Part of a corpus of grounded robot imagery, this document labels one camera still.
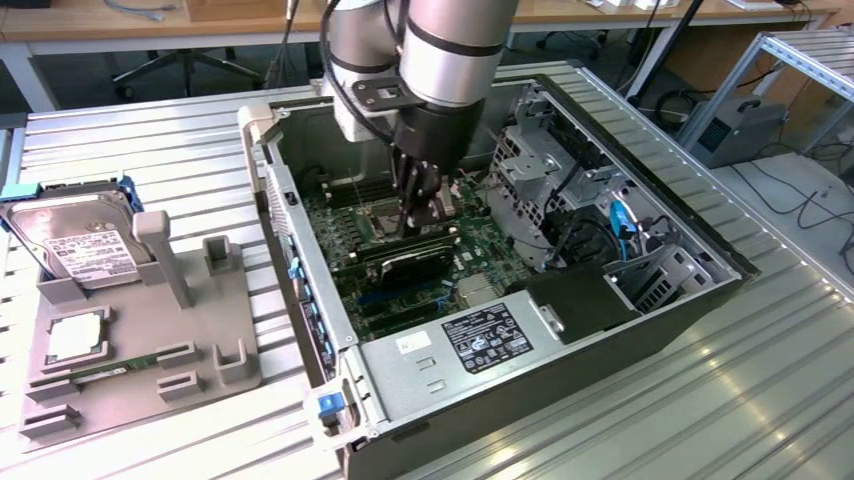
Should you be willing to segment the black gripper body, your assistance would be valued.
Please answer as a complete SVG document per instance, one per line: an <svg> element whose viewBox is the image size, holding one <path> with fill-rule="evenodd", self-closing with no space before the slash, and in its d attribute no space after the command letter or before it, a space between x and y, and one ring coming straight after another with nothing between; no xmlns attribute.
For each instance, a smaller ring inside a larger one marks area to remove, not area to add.
<svg viewBox="0 0 854 480"><path fill-rule="evenodd" d="M425 103L400 109L392 158L405 156L435 165L440 171L452 171L468 152L484 105L481 99L459 108Z"/></svg>

